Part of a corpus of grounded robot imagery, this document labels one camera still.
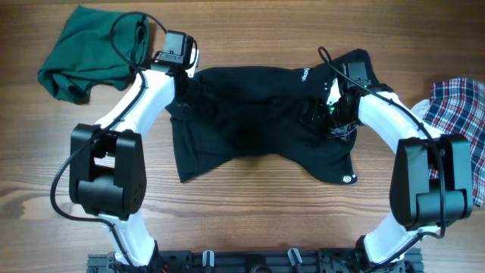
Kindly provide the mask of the black garment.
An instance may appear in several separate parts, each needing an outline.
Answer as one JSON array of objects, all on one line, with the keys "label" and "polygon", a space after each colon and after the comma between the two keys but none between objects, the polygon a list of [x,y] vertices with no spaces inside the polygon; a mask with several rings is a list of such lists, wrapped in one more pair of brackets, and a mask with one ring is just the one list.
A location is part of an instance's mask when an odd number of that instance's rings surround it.
[{"label": "black garment", "polygon": [[[355,49],[331,61],[335,67],[362,62],[378,79],[369,54]],[[325,97],[330,69],[315,67],[212,67],[197,72],[167,107],[174,155],[186,183],[234,158],[276,154],[296,162],[316,179],[350,185],[358,178],[349,141],[324,138],[301,124],[309,99]]]}]

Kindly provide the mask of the green cloth bag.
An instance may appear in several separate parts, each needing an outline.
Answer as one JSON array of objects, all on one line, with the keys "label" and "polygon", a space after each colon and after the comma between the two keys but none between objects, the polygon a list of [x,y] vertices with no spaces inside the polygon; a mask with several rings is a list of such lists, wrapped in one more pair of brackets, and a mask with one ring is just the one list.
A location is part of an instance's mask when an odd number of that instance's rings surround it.
[{"label": "green cloth bag", "polygon": [[96,85],[124,89],[148,48],[147,17],[80,5],[39,69],[38,81],[57,100],[85,104]]}]

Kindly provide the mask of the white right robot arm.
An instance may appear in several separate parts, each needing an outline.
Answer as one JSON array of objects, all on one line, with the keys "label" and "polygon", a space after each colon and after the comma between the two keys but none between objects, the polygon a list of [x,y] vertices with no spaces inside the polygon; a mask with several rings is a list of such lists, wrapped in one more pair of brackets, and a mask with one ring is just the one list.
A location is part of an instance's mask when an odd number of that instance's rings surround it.
[{"label": "white right robot arm", "polygon": [[377,272],[402,263],[423,239],[443,239],[447,228],[472,212],[471,154],[461,135],[426,124],[387,85],[373,84],[364,63],[335,67],[331,61],[326,95],[303,117],[325,124],[341,139],[358,125],[371,128],[395,154],[390,182],[390,213],[353,251],[356,271]]}]

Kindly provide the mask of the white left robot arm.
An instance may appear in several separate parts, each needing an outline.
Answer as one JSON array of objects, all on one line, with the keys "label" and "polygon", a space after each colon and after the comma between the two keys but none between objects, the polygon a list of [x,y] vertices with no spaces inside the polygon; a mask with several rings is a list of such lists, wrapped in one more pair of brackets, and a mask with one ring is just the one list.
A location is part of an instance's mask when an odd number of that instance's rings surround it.
[{"label": "white left robot arm", "polygon": [[69,193],[93,221],[108,230],[115,272],[160,272],[163,259],[140,210],[146,194],[142,141],[160,113],[193,77],[199,49],[189,35],[168,31],[164,48],[119,103],[94,125],[78,124],[71,134]]}]

